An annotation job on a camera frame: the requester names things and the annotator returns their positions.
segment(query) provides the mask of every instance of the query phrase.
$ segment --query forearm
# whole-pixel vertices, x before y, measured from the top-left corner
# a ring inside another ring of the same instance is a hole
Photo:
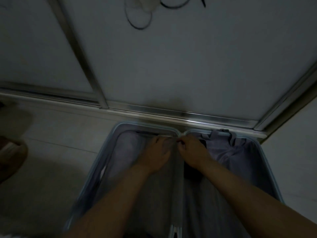
[[[122,237],[133,204],[148,176],[147,170],[134,165],[116,188],[107,193],[63,237]]]
[[[218,162],[205,161],[200,170],[225,197],[253,237],[316,236],[316,224],[248,184]]]

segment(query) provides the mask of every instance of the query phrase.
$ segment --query suitcase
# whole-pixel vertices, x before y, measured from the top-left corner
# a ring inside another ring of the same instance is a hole
[[[136,161],[153,136],[168,136],[172,150],[168,163],[149,177],[134,205],[127,237],[250,237],[231,207],[199,172],[180,157],[176,139],[196,136],[222,165],[283,202],[257,140],[228,130],[177,129],[139,122],[117,124],[92,165],[64,230],[104,196]]]

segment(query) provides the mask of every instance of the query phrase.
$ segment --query person's left hand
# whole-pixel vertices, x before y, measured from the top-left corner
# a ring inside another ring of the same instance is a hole
[[[171,152],[163,153],[163,143],[167,137],[154,137],[137,160],[137,165],[145,168],[149,174],[159,171],[167,163]]]

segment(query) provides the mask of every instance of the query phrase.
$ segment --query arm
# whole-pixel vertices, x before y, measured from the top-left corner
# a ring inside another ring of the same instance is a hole
[[[180,138],[184,160],[199,170],[231,205],[252,237],[316,237],[317,225],[213,160],[193,136]]]
[[[162,153],[166,138],[155,137],[119,184],[91,208],[63,238],[122,237],[137,196],[150,174],[160,170],[170,152]]]

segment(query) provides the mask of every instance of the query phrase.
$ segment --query hand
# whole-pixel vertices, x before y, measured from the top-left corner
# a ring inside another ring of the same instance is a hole
[[[208,150],[196,137],[191,135],[183,136],[177,141],[183,141],[185,143],[185,148],[180,142],[177,147],[181,156],[189,166],[201,171],[203,165],[211,160]]]
[[[166,139],[167,137],[154,137],[138,158],[137,164],[149,174],[159,171],[171,155],[170,151],[163,153],[163,143]]]

